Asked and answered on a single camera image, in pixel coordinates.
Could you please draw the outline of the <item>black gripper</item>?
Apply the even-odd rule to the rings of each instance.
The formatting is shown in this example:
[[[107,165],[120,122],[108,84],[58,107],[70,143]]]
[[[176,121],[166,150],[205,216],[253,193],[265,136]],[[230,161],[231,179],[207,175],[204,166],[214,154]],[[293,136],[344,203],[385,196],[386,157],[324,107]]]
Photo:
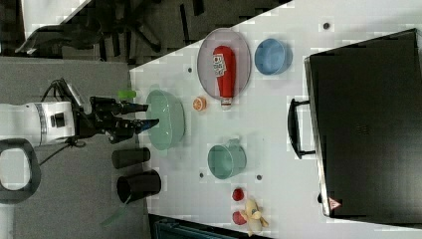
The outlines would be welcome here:
[[[133,137],[159,123],[159,119],[135,119],[130,124],[129,119],[119,115],[146,112],[148,105],[133,104],[127,101],[118,102],[115,99],[90,97],[92,111],[87,115],[76,114],[76,138],[89,138],[96,134],[107,134],[110,143],[118,143]]]

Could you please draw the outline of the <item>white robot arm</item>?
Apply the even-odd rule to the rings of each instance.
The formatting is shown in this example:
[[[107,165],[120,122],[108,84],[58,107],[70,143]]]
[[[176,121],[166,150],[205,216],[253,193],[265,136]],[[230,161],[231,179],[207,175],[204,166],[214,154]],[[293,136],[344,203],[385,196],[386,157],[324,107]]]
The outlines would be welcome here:
[[[119,143],[148,130],[159,119],[123,119],[120,116],[146,112],[148,105],[90,97],[91,112],[86,114],[69,101],[1,105],[1,138],[24,138],[33,146],[71,143],[105,134],[110,143]]]

